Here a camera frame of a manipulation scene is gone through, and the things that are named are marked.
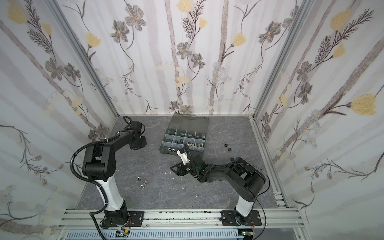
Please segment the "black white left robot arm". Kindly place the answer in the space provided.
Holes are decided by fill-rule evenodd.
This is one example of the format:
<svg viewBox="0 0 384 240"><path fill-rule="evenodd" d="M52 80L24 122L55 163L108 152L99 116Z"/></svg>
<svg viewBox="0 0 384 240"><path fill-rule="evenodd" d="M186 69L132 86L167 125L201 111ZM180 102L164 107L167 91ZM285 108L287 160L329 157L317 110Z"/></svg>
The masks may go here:
<svg viewBox="0 0 384 240"><path fill-rule="evenodd" d="M101 210L90 212L96 228L125 227L132 223L127 204L120 195L115 172L116 152L125 146L140 150L147 145L143 123L123 116L126 126L115 135L88 143L74 152L69 161L72 174L97 187L103 199Z"/></svg>

